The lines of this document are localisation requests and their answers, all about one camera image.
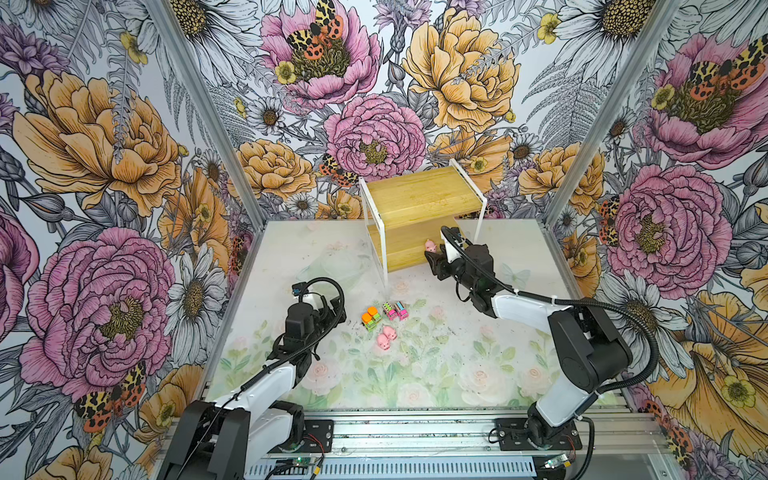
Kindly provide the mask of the pink green striped toy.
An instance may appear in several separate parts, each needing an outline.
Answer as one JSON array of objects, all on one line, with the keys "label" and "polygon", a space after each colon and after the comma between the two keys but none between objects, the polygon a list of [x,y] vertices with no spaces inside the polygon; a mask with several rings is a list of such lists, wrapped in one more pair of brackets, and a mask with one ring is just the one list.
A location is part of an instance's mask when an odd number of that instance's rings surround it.
[{"label": "pink green striped toy", "polygon": [[388,317],[389,320],[395,320],[395,319],[399,318],[399,315],[398,315],[397,311],[395,310],[395,308],[390,303],[385,302],[382,305],[382,309],[383,309],[383,312],[386,314],[386,316]]}]

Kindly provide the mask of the pink teal striped toy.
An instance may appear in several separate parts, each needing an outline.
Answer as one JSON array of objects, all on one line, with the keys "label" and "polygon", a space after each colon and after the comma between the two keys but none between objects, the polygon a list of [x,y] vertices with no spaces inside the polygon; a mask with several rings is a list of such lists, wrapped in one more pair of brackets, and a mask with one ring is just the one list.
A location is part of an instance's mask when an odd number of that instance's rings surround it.
[{"label": "pink teal striped toy", "polygon": [[395,303],[395,310],[401,321],[404,321],[409,317],[409,312],[402,302],[397,301]]}]

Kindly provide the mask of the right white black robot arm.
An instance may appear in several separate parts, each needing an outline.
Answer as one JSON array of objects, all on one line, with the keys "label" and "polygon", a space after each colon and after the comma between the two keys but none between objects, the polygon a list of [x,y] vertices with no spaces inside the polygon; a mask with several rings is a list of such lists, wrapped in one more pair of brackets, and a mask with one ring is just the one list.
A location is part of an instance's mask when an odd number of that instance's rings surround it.
[{"label": "right white black robot arm", "polygon": [[561,375],[528,409],[524,438],[537,449],[555,445],[563,432],[607,391],[608,381],[626,369],[632,353],[606,309],[582,300],[527,292],[495,276],[485,244],[467,242],[456,227],[441,228],[442,244],[425,257],[440,281],[451,278],[467,290],[462,299],[491,318],[511,320],[551,336]]}]

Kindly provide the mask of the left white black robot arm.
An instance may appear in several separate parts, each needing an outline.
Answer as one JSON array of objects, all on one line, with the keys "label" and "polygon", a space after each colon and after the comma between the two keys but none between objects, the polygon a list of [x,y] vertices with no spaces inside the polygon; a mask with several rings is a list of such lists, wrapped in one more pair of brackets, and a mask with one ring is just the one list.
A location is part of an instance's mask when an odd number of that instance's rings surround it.
[{"label": "left white black robot arm", "polygon": [[319,342],[345,320],[343,295],[328,300],[310,292],[291,305],[268,365],[231,393],[186,408],[157,477],[242,479],[272,450],[301,447],[304,408],[282,397],[308,373]]}]

